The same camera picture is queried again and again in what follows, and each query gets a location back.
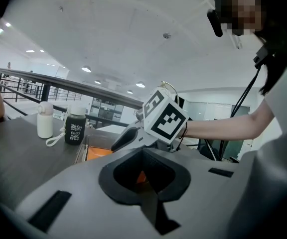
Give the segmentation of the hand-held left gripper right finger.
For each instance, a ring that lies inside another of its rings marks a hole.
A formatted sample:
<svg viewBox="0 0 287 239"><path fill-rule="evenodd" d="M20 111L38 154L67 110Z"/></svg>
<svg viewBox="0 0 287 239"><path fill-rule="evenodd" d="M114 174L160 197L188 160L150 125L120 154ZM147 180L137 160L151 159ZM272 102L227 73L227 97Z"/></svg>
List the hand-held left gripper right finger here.
<svg viewBox="0 0 287 239"><path fill-rule="evenodd" d="M174 153L154 148L143 151L177 174L168 176L158 170L158 176L165 177L170 184L157 196L172 187L180 191L175 200L162 199L159 203L164 224L176 228L161 235L144 226L144 239L243 238L243 229L234 215L243 193L243 187L236 185L236 164L212 161L187 147Z"/></svg>

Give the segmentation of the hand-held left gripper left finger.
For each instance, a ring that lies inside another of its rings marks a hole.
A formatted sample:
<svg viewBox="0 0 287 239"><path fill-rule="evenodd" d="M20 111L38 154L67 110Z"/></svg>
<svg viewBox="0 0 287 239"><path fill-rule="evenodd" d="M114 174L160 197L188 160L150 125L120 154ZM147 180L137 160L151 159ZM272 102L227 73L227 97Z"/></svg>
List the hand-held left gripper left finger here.
<svg viewBox="0 0 287 239"><path fill-rule="evenodd" d="M101 189L101 169L127 154L119 151L72 165L27 195L15 212L29 220L57 191L71 197L52 223L47 235L56 239L161 239L140 206L120 205Z"/></svg>

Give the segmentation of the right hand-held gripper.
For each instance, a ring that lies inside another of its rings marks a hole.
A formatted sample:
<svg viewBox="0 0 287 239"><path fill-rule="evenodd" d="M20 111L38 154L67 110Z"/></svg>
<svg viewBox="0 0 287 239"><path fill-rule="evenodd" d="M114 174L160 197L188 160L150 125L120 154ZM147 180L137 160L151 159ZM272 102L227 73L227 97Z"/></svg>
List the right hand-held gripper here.
<svg viewBox="0 0 287 239"><path fill-rule="evenodd" d="M180 150L179 145L173 146L173 141L176 138L184 138L185 134L181 137L177 135L184 126L187 126L189 116L171 98L155 88L142 108L137 110L136 117L143 123L145 133L165 144L169 152ZM140 146L138 130L139 127L127 127L123 130L111 146L111 151L138 148Z"/></svg>

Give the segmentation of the orange box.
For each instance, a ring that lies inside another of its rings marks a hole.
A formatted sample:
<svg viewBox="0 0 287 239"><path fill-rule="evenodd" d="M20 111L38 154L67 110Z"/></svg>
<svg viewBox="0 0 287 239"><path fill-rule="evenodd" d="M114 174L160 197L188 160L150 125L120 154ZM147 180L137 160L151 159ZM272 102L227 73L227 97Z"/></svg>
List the orange box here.
<svg viewBox="0 0 287 239"><path fill-rule="evenodd" d="M88 160L97 159L97 158L100 158L100 157L104 157L104 156L110 155L112 153L113 152L110 149L88 146L85 160L88 161ZM142 171L139 174L138 178L137 178L137 184L146 183L146 182L147 182L146 175Z"/></svg>

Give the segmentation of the person's right forearm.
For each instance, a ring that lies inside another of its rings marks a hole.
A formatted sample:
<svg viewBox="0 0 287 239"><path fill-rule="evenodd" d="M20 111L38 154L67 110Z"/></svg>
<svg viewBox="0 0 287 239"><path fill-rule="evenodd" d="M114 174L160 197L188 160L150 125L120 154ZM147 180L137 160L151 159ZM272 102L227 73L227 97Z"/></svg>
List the person's right forearm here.
<svg viewBox="0 0 287 239"><path fill-rule="evenodd" d="M208 140L249 140L255 139L274 119L274 114L265 100L251 114L228 119L187 122L180 133L188 138Z"/></svg>

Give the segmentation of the dark shelf cabinet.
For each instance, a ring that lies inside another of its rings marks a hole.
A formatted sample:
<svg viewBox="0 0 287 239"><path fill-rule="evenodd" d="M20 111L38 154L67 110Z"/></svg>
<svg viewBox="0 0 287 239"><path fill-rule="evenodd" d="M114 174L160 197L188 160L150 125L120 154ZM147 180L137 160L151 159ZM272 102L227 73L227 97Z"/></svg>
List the dark shelf cabinet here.
<svg viewBox="0 0 287 239"><path fill-rule="evenodd" d="M124 106L110 101L94 98L90 107L89 115L106 120L120 122Z"/></svg>

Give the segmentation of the gold lamp with globe shade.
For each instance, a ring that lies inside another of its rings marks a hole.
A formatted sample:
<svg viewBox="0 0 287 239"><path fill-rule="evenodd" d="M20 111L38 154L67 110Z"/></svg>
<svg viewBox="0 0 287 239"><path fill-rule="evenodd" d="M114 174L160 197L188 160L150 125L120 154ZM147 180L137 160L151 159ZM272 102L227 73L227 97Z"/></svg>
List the gold lamp with globe shade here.
<svg viewBox="0 0 287 239"><path fill-rule="evenodd" d="M156 89L160 91L162 94L165 94L166 96L171 98L175 103L177 103L178 106L180 106L180 99L178 92L172 84L166 81L162 81L161 84Z"/></svg>

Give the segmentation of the black metal railing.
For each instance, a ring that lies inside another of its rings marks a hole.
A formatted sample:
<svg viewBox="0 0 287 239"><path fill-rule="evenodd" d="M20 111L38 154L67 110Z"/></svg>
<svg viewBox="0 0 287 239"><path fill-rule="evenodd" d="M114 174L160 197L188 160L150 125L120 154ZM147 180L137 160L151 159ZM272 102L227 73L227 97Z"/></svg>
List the black metal railing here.
<svg viewBox="0 0 287 239"><path fill-rule="evenodd" d="M38 104L50 102L56 111L64 114L68 106L85 106L87 122L93 128L110 125L124 126L136 120L136 112L142 102L101 87L88 86L73 81L24 72L0 69L0 91L3 101L16 112L26 115L19 104L25 101ZM124 106L120 122L89 115L94 98Z"/></svg>

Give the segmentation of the person's light ribbed top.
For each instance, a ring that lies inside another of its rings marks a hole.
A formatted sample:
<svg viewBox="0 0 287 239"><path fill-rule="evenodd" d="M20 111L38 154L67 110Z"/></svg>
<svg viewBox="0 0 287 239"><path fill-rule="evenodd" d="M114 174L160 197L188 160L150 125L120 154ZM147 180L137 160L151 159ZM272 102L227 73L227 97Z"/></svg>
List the person's light ribbed top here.
<svg viewBox="0 0 287 239"><path fill-rule="evenodd" d="M282 135L254 153L248 183L225 239L287 239L287 68L265 101Z"/></svg>

